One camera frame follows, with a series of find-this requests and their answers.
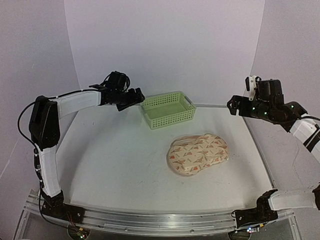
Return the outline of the green perforated plastic basket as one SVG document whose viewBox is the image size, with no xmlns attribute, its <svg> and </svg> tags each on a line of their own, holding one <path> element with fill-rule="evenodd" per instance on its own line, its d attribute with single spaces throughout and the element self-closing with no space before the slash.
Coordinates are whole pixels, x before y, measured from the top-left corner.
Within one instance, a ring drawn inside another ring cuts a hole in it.
<svg viewBox="0 0 320 240">
<path fill-rule="evenodd" d="M 151 130 L 190 121 L 196 112 L 196 106 L 181 91 L 147 97 L 140 107 Z"/>
</svg>

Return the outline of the beige tulip mesh laundry bag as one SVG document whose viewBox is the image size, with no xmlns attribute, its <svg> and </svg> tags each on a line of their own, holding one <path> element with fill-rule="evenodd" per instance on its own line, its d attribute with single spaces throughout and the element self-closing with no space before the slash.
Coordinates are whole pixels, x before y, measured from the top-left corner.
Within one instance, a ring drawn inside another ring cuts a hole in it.
<svg viewBox="0 0 320 240">
<path fill-rule="evenodd" d="M 218 135 L 187 135 L 175 139 L 167 152 L 167 165 L 177 174 L 194 176 L 229 160 L 227 143 Z"/>
</svg>

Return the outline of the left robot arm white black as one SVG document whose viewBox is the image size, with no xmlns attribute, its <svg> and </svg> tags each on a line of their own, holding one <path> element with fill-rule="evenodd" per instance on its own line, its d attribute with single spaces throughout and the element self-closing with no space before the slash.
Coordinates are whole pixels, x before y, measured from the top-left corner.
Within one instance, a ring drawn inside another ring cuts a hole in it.
<svg viewBox="0 0 320 240">
<path fill-rule="evenodd" d="M 145 100 L 140 88 L 110 90 L 94 86 L 61 96 L 36 98 L 29 122 L 31 142 L 34 144 L 34 168 L 39 179 L 40 196 L 44 203 L 40 212 L 48 217 L 81 223 L 84 208 L 65 204 L 58 177 L 56 153 L 60 141 L 60 120 L 78 111 L 104 105 L 116 105 L 118 111 Z"/>
</svg>

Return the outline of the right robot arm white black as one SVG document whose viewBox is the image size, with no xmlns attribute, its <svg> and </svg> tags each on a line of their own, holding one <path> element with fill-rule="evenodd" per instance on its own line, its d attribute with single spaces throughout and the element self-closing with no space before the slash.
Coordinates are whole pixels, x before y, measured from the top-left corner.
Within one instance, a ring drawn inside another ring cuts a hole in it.
<svg viewBox="0 0 320 240">
<path fill-rule="evenodd" d="M 292 134 L 314 156 L 320 159 L 320 120 L 310 116 L 299 103 L 285 103 L 282 85 L 278 79 L 262 80 L 249 76 L 245 80 L 247 96 L 234 95 L 226 106 L 231 115 L 260 119 L 280 125 Z M 299 208 L 320 208 L 320 188 L 313 190 L 280 191 L 272 189 L 263 193 L 254 208 L 235 210 L 236 229 L 251 229 L 278 219 L 278 211 Z"/>
</svg>

